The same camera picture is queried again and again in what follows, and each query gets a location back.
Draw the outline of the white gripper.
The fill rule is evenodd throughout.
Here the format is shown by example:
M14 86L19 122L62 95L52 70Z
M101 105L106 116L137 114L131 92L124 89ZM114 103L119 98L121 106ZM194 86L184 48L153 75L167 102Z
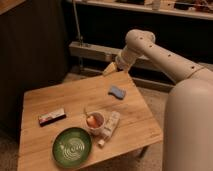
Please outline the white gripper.
M115 63L111 62L103 71L103 75L107 76L117 71L117 67L128 72L138 58L138 54L125 46L116 56Z

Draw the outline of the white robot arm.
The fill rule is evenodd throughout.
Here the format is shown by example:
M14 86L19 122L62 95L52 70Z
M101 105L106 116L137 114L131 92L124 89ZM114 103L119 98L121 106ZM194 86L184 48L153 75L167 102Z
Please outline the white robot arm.
M125 42L106 75L146 56L175 83L165 106L162 171L213 171L213 71L156 45L150 31L133 29Z

